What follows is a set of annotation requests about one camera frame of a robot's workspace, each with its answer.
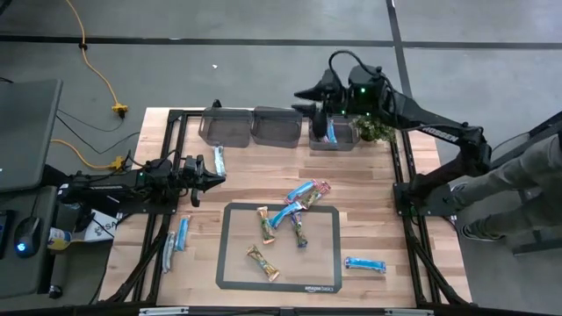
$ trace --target wooden table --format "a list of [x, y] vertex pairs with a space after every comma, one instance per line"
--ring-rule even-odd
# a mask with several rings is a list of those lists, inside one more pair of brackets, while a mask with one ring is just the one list
[[[147, 109], [136, 161], [160, 157], [168, 111], [169, 108]], [[199, 118], [190, 118], [182, 156], [203, 154], [206, 167], [214, 171], [213, 150], [199, 138], [198, 127]], [[306, 123], [302, 131], [299, 146], [294, 149], [257, 146], [253, 142], [246, 148], [225, 148], [227, 180], [203, 195], [199, 208], [191, 206], [189, 197], [180, 200], [170, 230], [177, 230], [181, 215], [191, 214], [188, 248], [174, 254], [172, 271], [162, 276], [158, 305], [414, 306], [404, 229], [393, 205], [389, 144], [360, 142], [351, 152], [312, 151]], [[434, 139], [416, 132], [410, 137], [417, 171], [424, 173], [439, 167]], [[171, 144], [176, 144], [176, 136]], [[332, 186], [319, 204], [339, 210], [342, 258], [385, 261], [386, 275], [343, 268], [343, 287], [336, 294], [219, 289], [215, 274], [224, 207], [231, 202], [279, 204], [290, 190], [311, 178], [326, 180]], [[119, 226], [100, 299], [111, 296], [139, 261], [147, 218], [135, 214]], [[427, 218], [427, 224], [436, 266], [458, 294], [470, 301], [457, 234], [441, 218]], [[427, 272], [419, 264], [424, 293], [429, 297]], [[148, 292], [151, 278], [152, 265], [148, 267], [143, 295]]]

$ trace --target black mat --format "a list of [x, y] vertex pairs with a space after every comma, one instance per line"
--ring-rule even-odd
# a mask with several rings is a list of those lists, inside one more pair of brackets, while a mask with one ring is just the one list
[[[275, 241], [264, 245], [256, 209], [268, 206], [269, 217], [286, 205], [231, 203], [224, 211], [216, 283], [221, 289], [337, 293], [342, 288], [339, 212], [333, 206], [313, 206], [302, 212], [306, 248], [298, 248], [291, 220], [275, 230]], [[279, 270], [269, 282], [246, 249], [256, 245]]]

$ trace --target black tray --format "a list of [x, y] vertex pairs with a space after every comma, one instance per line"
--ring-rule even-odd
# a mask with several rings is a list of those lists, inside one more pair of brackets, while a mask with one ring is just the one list
[[299, 144], [302, 114], [266, 106], [254, 109], [252, 138], [258, 145], [295, 148]]
[[207, 108], [201, 117], [199, 136], [210, 146], [245, 148], [249, 145], [251, 122], [248, 110]]

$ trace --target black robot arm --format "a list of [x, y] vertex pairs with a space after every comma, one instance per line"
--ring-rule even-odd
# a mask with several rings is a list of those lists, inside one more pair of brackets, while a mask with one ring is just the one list
[[140, 169], [122, 174], [87, 176], [78, 172], [59, 190], [64, 204], [84, 203], [108, 215], [122, 213], [165, 213], [177, 198], [191, 190], [191, 204], [199, 206], [199, 192], [225, 181], [205, 168], [203, 155], [183, 158], [184, 167], [172, 171], [172, 162], [157, 159]]
[[484, 138], [482, 127], [458, 123], [430, 111], [423, 110], [412, 98], [394, 91], [395, 106], [383, 106], [382, 117], [389, 126], [402, 131], [419, 130], [459, 147], [457, 157], [427, 175], [416, 175], [410, 182], [409, 194], [425, 199], [429, 193], [461, 176], [480, 176], [490, 169], [491, 148]]
[[[359, 66], [349, 74], [349, 87], [344, 87], [331, 61], [338, 54], [350, 54]], [[312, 120], [313, 133], [326, 134], [330, 116], [366, 115], [401, 131], [419, 130], [460, 148], [456, 159], [428, 173], [417, 175], [409, 184], [408, 195], [421, 202], [429, 193], [461, 176], [479, 176], [489, 170], [491, 148], [483, 136], [483, 128], [458, 123], [423, 110], [411, 97], [398, 92], [381, 67], [367, 66], [350, 51], [337, 51], [330, 56], [329, 69], [311, 89], [295, 93], [295, 97], [321, 103], [294, 105]]]

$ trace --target person's leg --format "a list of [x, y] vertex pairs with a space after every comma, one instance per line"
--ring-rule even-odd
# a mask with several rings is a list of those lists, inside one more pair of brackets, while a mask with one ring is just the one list
[[503, 236], [559, 225], [562, 225], [562, 210], [551, 205], [550, 199], [540, 194], [513, 211], [477, 219], [463, 227], [462, 233], [469, 238], [497, 240]]
[[550, 176], [558, 166], [552, 162], [562, 156], [558, 135], [529, 147], [523, 154], [483, 176], [477, 176], [452, 191], [452, 203], [458, 210], [505, 190], [523, 190], [539, 185], [538, 179]]

